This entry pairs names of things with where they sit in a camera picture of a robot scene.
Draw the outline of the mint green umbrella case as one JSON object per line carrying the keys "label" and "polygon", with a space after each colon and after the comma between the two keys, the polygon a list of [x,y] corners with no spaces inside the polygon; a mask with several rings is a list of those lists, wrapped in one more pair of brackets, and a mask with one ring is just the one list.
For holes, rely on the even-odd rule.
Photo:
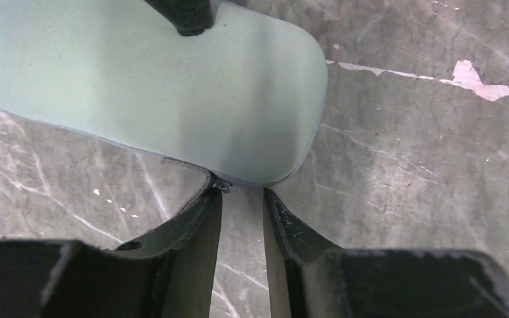
{"label": "mint green umbrella case", "polygon": [[302,164],[327,91],[302,28],[213,1],[178,34],[144,1],[0,1],[0,110],[271,186]]}

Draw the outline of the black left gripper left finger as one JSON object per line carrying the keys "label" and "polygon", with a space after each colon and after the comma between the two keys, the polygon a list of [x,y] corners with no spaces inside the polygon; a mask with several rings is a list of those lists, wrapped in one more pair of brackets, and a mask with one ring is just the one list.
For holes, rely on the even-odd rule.
{"label": "black left gripper left finger", "polygon": [[210,188],[113,250],[0,239],[0,317],[207,317],[221,216]]}

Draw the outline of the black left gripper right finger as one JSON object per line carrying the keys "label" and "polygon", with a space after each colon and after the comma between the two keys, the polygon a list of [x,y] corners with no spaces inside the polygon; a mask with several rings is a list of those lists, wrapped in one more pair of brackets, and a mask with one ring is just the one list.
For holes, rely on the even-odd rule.
{"label": "black left gripper right finger", "polygon": [[463,249],[342,248],[263,192],[273,317],[509,317],[509,276]]}

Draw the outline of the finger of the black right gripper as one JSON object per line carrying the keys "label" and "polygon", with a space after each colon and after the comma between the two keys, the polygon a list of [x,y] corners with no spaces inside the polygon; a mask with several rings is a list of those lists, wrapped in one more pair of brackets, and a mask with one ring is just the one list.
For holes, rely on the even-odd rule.
{"label": "finger of the black right gripper", "polygon": [[214,25],[210,0],[145,0],[181,36],[197,36]]}

